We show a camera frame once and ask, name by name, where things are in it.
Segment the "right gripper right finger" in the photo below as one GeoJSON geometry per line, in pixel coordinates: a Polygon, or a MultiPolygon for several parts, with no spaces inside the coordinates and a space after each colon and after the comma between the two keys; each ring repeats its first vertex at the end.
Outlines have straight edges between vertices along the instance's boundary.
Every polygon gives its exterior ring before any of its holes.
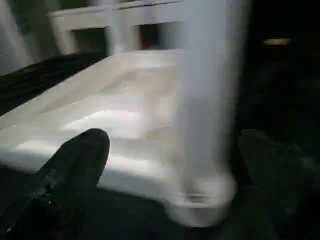
{"type": "Polygon", "coordinates": [[[255,129],[237,147],[272,227],[282,240],[320,238],[320,165],[297,145],[255,129]]]}

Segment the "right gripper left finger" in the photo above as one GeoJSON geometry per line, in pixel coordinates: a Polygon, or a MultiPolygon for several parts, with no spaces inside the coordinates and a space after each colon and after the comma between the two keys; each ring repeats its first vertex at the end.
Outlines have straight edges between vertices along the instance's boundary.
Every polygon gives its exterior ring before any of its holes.
{"type": "Polygon", "coordinates": [[[110,153],[106,131],[66,141],[0,216],[2,240],[77,240],[110,153]]]}

